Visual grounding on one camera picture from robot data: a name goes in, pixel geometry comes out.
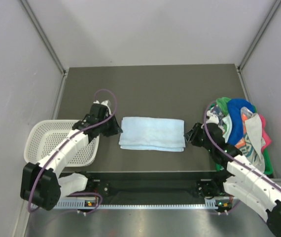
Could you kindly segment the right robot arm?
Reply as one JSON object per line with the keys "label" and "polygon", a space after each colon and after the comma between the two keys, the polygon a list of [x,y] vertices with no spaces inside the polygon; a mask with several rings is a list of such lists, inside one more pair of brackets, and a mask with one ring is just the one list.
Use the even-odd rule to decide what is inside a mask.
{"label": "right robot arm", "polygon": [[184,138],[188,144],[205,148],[223,167],[213,182],[214,192],[239,199],[262,218],[274,236],[281,237],[281,186],[226,143],[215,123],[196,123]]}

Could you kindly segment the light blue towel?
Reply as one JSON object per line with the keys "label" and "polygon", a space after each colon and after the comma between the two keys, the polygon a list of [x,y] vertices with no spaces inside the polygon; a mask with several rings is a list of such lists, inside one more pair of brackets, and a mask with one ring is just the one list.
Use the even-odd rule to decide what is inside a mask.
{"label": "light blue towel", "polygon": [[169,118],[124,117],[119,145],[126,150],[183,152],[184,121]]}

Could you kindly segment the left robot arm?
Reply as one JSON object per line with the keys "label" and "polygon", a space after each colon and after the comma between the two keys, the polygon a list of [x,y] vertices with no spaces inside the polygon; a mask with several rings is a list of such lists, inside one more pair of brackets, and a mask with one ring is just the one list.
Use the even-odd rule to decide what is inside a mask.
{"label": "left robot arm", "polygon": [[69,162],[83,148],[99,136],[114,136],[122,133],[108,100],[94,101],[90,111],[82,120],[73,124],[67,136],[44,158],[36,163],[28,162],[22,171],[20,198],[28,205],[51,210],[60,198],[82,193],[89,196],[94,183],[83,174],[73,173],[61,177]]}

